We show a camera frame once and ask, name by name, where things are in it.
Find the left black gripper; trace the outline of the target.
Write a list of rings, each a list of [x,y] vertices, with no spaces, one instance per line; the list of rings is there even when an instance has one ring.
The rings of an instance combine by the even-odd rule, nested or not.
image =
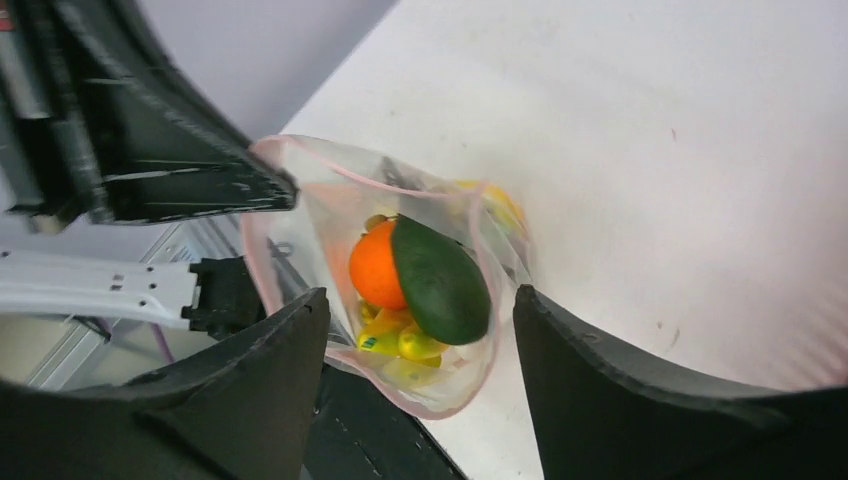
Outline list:
[[[136,2],[2,3],[1,171],[31,230],[293,209],[294,179],[248,148]]]

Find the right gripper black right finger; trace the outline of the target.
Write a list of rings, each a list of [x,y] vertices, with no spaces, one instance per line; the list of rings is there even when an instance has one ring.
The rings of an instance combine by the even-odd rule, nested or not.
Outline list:
[[[704,374],[581,320],[530,285],[513,320],[548,479],[843,479],[847,391]]]

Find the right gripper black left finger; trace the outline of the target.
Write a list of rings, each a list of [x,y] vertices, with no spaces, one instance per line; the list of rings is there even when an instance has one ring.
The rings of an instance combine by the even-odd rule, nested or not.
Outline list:
[[[5,479],[297,479],[329,325],[314,288],[265,320],[118,385],[1,385]]]

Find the orange toy orange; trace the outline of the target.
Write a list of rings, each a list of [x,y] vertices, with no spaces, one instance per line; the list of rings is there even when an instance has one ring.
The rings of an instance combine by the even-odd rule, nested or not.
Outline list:
[[[349,275],[360,296],[376,307],[403,310],[402,291],[392,250],[393,220],[375,226],[360,238],[349,258]]]

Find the yellow banana bunch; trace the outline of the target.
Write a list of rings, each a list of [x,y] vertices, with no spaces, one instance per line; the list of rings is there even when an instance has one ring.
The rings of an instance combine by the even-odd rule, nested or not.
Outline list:
[[[443,383],[449,346],[426,334],[411,312],[358,302],[362,326],[356,340],[359,368],[398,389],[422,389]]]
[[[486,181],[454,180],[454,184],[464,191],[477,193],[471,200],[473,210],[485,210],[509,234],[529,239],[524,212],[505,190]]]

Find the dark green avocado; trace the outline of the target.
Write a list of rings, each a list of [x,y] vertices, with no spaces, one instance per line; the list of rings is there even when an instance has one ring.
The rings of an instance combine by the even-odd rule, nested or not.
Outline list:
[[[401,290],[423,332],[454,346],[482,339],[491,297],[462,246],[406,216],[397,218],[390,241]]]

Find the clear zip top bag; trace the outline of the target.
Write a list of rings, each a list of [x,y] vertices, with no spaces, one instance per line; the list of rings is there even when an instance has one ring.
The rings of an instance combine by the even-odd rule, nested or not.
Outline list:
[[[301,190],[292,212],[241,218],[265,309],[291,301],[296,281],[325,287],[331,364],[414,416],[463,409],[490,375],[517,288],[531,280],[521,208],[485,181],[329,140],[276,135],[252,152]]]

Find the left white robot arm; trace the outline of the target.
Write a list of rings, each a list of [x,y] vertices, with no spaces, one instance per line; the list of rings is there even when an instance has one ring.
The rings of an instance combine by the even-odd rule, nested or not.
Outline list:
[[[175,67],[134,1],[1,5],[1,177],[9,213],[56,235],[288,211],[294,178]],[[141,265],[1,252],[5,312],[145,321],[222,338],[261,310],[239,258]]]

